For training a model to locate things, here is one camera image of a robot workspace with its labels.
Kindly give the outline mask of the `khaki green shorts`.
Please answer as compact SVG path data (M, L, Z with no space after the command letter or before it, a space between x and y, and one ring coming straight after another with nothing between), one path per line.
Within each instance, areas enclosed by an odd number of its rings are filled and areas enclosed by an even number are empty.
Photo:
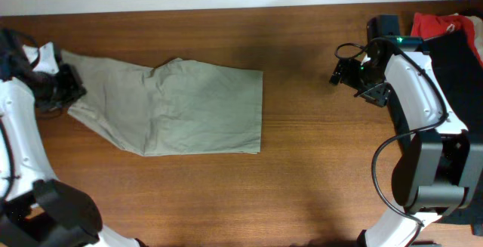
M68 113L139 156L261 151L263 74L196 60L157 68L69 51L86 95Z

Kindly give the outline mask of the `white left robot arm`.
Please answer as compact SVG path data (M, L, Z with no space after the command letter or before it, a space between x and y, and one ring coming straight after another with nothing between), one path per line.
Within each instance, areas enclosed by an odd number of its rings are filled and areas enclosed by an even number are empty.
M103 224L93 199L58 180L35 109L85 93L52 43L1 45L1 242L6 246L142 246Z

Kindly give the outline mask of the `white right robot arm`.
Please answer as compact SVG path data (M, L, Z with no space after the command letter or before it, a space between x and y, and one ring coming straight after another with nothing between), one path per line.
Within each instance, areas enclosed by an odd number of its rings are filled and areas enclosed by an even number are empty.
M371 160L371 178L387 210L363 230L359 246L412 246L420 232L470 205L482 172L482 141L472 134L445 97L422 38L370 39L352 56L339 56L333 85L348 85L368 103L385 107L396 95L407 131L389 138ZM392 200L377 180L377 160L392 142L409 138L392 172Z

